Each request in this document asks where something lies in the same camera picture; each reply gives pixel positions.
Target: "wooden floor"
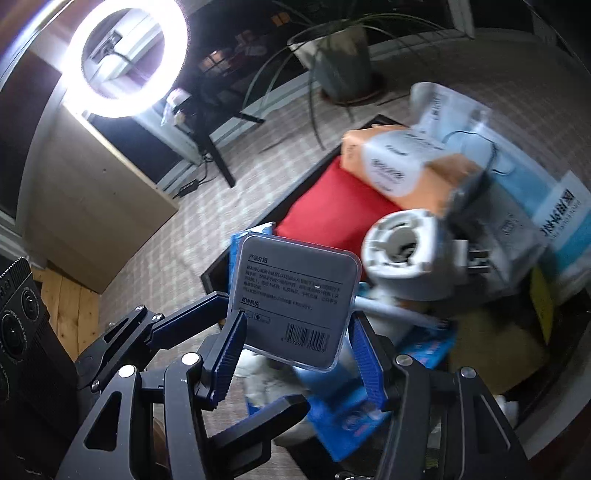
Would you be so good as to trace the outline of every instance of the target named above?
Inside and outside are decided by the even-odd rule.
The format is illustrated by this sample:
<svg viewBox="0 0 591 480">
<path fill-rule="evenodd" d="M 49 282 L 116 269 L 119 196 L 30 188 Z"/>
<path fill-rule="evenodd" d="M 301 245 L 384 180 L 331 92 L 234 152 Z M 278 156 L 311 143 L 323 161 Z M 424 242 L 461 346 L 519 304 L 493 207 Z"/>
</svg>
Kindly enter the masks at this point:
<svg viewBox="0 0 591 480">
<path fill-rule="evenodd" d="M 51 327 L 75 360 L 98 337 L 99 295 L 52 270 L 32 270 L 33 280 L 42 284 Z"/>
</svg>

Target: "screw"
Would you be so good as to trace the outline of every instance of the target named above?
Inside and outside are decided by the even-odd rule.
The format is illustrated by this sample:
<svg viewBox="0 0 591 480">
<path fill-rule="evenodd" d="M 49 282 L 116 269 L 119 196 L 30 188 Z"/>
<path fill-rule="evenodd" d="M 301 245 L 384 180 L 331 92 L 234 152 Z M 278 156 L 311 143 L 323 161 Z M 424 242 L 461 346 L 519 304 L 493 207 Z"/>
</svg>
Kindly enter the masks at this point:
<svg viewBox="0 0 591 480">
<path fill-rule="evenodd" d="M 195 365 L 199 362 L 199 354 L 194 352 L 185 353 L 181 358 L 181 362 L 185 365 Z"/>
<path fill-rule="evenodd" d="M 408 355 L 398 355 L 396 357 L 396 363 L 401 367 L 408 367 L 413 364 L 413 358 Z"/>
<path fill-rule="evenodd" d="M 476 370 L 474 370 L 472 367 L 462 367 L 460 374 L 464 378 L 474 378 L 476 376 Z"/>
<path fill-rule="evenodd" d="M 133 365 L 124 365 L 119 369 L 119 376 L 121 378 L 131 377 L 135 372 L 135 367 Z"/>
</svg>

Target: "ring light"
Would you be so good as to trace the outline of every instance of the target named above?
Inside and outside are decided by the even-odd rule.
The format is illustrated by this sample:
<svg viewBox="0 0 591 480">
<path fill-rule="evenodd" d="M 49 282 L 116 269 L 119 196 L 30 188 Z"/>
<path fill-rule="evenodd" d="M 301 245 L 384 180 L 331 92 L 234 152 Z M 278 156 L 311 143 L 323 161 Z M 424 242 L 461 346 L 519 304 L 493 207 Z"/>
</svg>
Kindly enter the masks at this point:
<svg viewBox="0 0 591 480">
<path fill-rule="evenodd" d="M 164 36 L 162 62 L 137 92 L 110 99 L 90 86 L 84 76 L 83 50 L 92 31 L 105 18 L 118 11 L 138 8 L 160 24 Z M 100 116 L 118 118 L 136 115 L 150 108 L 172 88 L 187 53 L 187 23 L 174 0 L 106 0 L 82 21 L 70 43 L 67 69 L 68 90 L 85 110 Z"/>
</svg>

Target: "printed label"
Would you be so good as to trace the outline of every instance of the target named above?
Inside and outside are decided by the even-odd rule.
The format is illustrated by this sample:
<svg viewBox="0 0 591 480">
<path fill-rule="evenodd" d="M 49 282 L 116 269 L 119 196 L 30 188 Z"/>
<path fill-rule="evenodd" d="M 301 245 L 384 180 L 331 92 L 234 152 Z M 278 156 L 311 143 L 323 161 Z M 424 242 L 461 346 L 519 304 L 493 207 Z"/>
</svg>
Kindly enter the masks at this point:
<svg viewBox="0 0 591 480">
<path fill-rule="evenodd" d="M 365 171 L 383 194 L 402 197 L 411 193 L 423 165 L 446 155 L 446 147 L 412 129 L 385 132 L 363 145 Z"/>
<path fill-rule="evenodd" d="M 329 368 L 359 281 L 357 260 L 277 237 L 241 245 L 232 310 L 248 319 L 247 347 L 288 363 Z"/>
<path fill-rule="evenodd" d="M 416 118 L 420 118 L 413 128 L 437 140 L 455 131 L 476 131 L 491 112 L 470 97 L 433 83 L 415 84 L 410 104 Z"/>
<path fill-rule="evenodd" d="M 552 189 L 532 221 L 558 251 L 578 230 L 591 210 L 591 193 L 572 173 L 567 172 Z"/>
</svg>

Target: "tripod leg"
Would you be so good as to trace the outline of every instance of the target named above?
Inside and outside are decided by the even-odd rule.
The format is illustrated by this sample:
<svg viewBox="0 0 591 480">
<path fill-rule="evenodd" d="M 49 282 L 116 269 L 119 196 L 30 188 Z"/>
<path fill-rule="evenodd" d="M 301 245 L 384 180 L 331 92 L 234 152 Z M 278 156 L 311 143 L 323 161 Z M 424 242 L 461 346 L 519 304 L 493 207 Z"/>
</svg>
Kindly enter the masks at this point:
<svg viewBox="0 0 591 480">
<path fill-rule="evenodd" d="M 241 118 L 246 120 L 247 122 L 255 122 L 256 124 L 263 124 L 265 120 L 262 118 L 258 118 L 257 116 L 248 115 L 247 113 L 239 112 L 238 110 L 231 110 L 227 108 L 225 105 L 212 105 L 211 103 L 204 102 L 202 106 L 209 108 L 211 110 L 217 110 L 219 112 L 224 112 L 228 115 L 231 115 L 234 118 Z"/>
<path fill-rule="evenodd" d="M 232 176 L 232 173 L 230 173 L 226 162 L 224 162 L 222 155 L 213 143 L 212 139 L 209 137 L 207 132 L 203 130 L 200 122 L 197 122 L 197 124 L 193 126 L 192 130 L 197 144 L 204 148 L 212 156 L 213 161 L 216 163 L 220 172 L 222 172 L 222 175 L 226 179 L 229 187 L 232 188 L 236 184 L 236 180 Z"/>
<path fill-rule="evenodd" d="M 248 115 L 247 113 L 231 112 L 231 115 L 235 118 L 242 118 L 243 120 L 247 120 L 249 122 L 255 122 L 256 124 L 265 123 L 264 119 L 258 118 L 257 116 Z"/>
</svg>

